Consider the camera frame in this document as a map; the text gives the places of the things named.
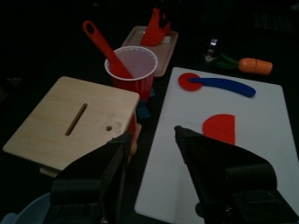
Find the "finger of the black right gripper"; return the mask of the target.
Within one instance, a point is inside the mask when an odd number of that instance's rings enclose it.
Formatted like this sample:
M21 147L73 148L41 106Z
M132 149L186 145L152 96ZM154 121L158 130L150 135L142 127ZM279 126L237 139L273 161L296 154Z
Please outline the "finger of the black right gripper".
M162 10L158 12L158 28L162 29L169 24L169 18Z

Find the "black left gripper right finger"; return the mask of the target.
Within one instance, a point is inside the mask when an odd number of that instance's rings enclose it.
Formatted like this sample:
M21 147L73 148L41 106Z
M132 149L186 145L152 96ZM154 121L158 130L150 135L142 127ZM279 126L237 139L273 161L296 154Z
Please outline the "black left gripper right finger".
M299 224L299 214L276 189L269 162L190 129L173 130L204 224Z

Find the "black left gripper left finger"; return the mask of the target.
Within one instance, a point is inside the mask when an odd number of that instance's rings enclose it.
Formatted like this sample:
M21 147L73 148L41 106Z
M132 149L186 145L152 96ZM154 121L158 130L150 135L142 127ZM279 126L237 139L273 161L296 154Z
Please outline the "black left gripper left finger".
M58 173L45 224L118 224L130 142L125 132Z

